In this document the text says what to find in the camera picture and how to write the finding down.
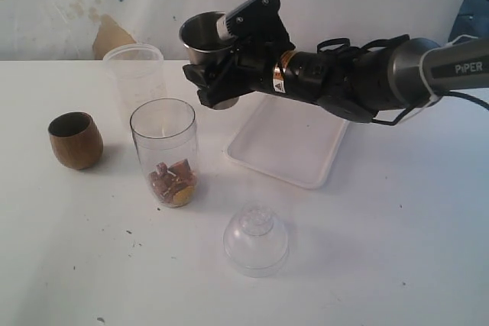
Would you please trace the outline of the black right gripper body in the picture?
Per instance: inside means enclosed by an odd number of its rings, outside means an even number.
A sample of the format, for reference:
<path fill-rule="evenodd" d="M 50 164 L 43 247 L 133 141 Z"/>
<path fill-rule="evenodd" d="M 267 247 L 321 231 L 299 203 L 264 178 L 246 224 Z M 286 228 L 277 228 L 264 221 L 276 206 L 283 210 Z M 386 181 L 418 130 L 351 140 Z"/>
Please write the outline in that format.
<path fill-rule="evenodd" d="M 264 32 L 233 40 L 235 63 L 230 76 L 241 77 L 252 92 L 295 99 L 294 94 L 274 89 L 274 70 L 278 59 L 283 53 L 294 48 L 279 18 L 276 25 L 270 26 Z"/>

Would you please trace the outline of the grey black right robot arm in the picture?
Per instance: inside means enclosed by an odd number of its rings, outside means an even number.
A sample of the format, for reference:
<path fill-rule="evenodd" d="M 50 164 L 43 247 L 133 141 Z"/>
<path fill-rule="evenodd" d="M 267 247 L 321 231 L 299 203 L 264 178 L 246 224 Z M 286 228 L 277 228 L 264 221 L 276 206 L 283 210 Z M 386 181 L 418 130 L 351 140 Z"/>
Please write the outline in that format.
<path fill-rule="evenodd" d="M 232 37 L 218 33 L 221 18 L 220 12 L 202 13 L 180 28 L 189 54 L 184 75 L 208 108 L 227 108 L 260 92 L 369 124 L 382 111 L 396 110 L 404 118 L 443 97 L 469 99 L 471 89 L 488 85 L 485 39 L 441 47 L 401 35 L 355 47 L 339 38 L 309 53 L 294 47 L 278 17 L 256 24 L 240 20 Z"/>

